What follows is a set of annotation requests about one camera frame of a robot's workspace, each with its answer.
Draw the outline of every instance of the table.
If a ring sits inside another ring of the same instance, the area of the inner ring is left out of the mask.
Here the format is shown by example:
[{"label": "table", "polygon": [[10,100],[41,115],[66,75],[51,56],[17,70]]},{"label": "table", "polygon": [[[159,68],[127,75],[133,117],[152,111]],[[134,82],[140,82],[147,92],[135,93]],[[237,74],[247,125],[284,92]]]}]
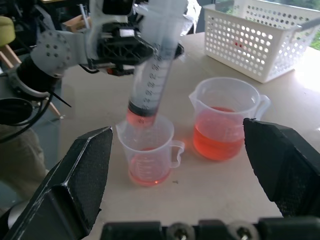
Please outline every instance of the table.
[{"label": "table", "polygon": [[[253,173],[245,149],[229,161],[215,163],[199,156],[191,144],[193,107],[188,95],[196,85],[211,77],[234,77],[254,85],[269,96],[272,106],[262,120],[296,129],[320,150],[320,83],[317,62],[320,52],[311,48],[296,71],[261,84],[204,55],[204,33],[181,37],[185,56],[174,61],[159,112],[174,124],[174,139],[184,141],[181,166],[161,185],[145,188],[131,183],[125,154],[114,132],[108,180],[96,224],[88,239],[99,239],[104,223],[110,221],[159,220],[196,224],[200,219],[256,221],[280,216],[269,202]],[[88,74],[73,67],[63,79],[63,98],[73,108],[61,111],[63,156],[73,140],[94,129],[112,126],[125,118],[132,76]]]}]

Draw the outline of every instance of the cable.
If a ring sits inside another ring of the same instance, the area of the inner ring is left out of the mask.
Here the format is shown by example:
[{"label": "cable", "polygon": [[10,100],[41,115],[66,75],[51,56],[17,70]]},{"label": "cable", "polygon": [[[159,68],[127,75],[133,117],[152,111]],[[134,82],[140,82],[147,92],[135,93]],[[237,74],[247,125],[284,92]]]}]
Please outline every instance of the cable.
[{"label": "cable", "polygon": [[41,113],[43,105],[44,105],[44,101],[41,101],[39,109],[38,109],[38,112],[36,113],[36,115],[32,119],[30,119],[28,121],[19,122],[19,123],[16,123],[16,124],[6,124],[6,125],[19,127],[19,126],[25,126],[27,124],[30,124]]},{"label": "cable", "polygon": [[0,139],[0,144],[6,143],[6,142],[16,138],[17,136],[19,136],[20,134],[23,134],[25,131],[27,131],[29,128],[31,128],[45,114],[48,107],[50,106],[52,98],[53,98],[53,95],[51,94],[47,103],[45,104],[43,110],[39,114],[37,114],[36,117],[34,117],[33,120],[30,121],[30,123],[27,126],[22,128],[21,130],[17,131],[16,133],[13,133],[9,136],[5,136],[4,138]]},{"label": "cable", "polygon": [[83,66],[83,65],[81,65],[81,64],[79,64],[79,66],[82,67],[83,70],[85,70],[85,71],[86,71],[87,73],[89,73],[89,74],[97,74],[98,72],[100,72],[99,70],[91,71],[91,70],[89,70],[88,68],[86,68],[85,66]]}]

